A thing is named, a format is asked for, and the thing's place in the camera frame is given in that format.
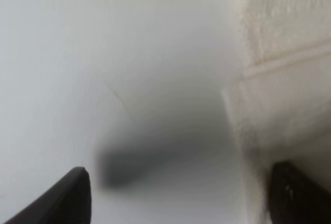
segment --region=white towel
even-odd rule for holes
[[[223,96],[243,156],[248,222],[260,224],[272,163],[331,131],[331,0],[236,2],[247,56],[242,81]]]

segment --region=textured fabric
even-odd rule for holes
[[[331,130],[331,0],[236,0],[246,56],[223,91],[242,154],[249,224],[268,222],[271,165]]]

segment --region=white wall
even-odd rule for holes
[[[85,166],[93,223],[242,223],[238,159],[217,107],[238,71],[232,4],[0,0],[0,222]],[[213,152],[126,193],[99,189],[97,151],[131,125],[110,88],[139,121],[217,127]]]

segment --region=black object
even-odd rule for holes
[[[89,224],[91,204],[88,172],[76,167],[5,224]]]
[[[331,194],[289,162],[274,166],[269,191],[273,224],[331,223]]]

